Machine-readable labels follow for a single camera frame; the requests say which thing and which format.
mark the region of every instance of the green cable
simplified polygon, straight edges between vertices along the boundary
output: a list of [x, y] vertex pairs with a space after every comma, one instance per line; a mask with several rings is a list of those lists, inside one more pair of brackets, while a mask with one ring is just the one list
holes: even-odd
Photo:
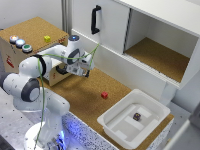
[[[90, 53], [88, 53], [87, 55], [84, 55], [84, 56], [82, 56], [82, 57], [79, 57], [79, 58], [67, 58], [67, 57], [62, 57], [62, 56], [53, 55], [53, 54], [44, 54], [44, 55], [42, 55], [42, 56], [49, 55], [49, 56], [56, 56], [56, 57], [65, 58], [65, 59], [81, 59], [81, 58], [85, 58], [85, 57], [87, 57], [88, 55], [90, 55], [90, 54], [93, 53], [92, 59], [91, 59], [91, 61], [90, 61], [90, 68], [91, 68], [92, 60], [93, 60], [94, 54], [95, 54], [95, 52], [96, 52], [96, 50], [97, 50], [98, 47], [99, 47], [99, 44], [97, 44], [96, 48], [95, 48], [92, 52], [90, 52]], [[34, 150], [35, 150], [35, 148], [36, 148], [36, 145], [37, 145], [37, 142], [38, 142], [38, 138], [39, 138], [39, 136], [40, 136], [40, 132], [41, 132], [41, 129], [42, 129], [42, 122], [43, 122], [43, 118], [44, 118], [44, 104], [45, 104], [44, 84], [43, 84], [42, 73], [41, 73], [41, 70], [40, 70], [40, 60], [39, 60], [39, 58], [38, 58], [38, 70], [39, 70], [40, 79], [41, 79], [41, 82], [42, 82], [43, 106], [42, 106], [42, 119], [41, 119], [40, 130], [39, 130], [38, 135], [37, 135], [37, 139], [36, 139], [36, 142], [35, 142]]]

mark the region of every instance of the brown box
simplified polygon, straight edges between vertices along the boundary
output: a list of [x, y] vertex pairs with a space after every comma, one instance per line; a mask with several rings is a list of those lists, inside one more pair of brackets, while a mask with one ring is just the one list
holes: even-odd
[[[12, 35], [17, 35], [20, 39], [24, 39], [26, 44], [32, 46], [33, 52], [25, 54], [21, 49], [18, 49], [15, 45], [10, 44], [9, 39]], [[44, 40], [44, 36], [47, 35], [51, 37], [51, 41], [48, 43]], [[40, 17], [27, 20], [0, 31], [0, 50], [5, 71], [19, 73], [18, 66], [21, 61], [51, 47], [54, 43], [61, 43], [67, 46], [68, 37], [69, 35], [66, 32], [60, 30]], [[64, 66], [63, 63], [57, 63], [56, 65], [60, 65], [60, 67]], [[59, 74], [55, 67], [56, 66], [53, 66], [49, 74], [50, 86], [69, 76], [69, 74]]]

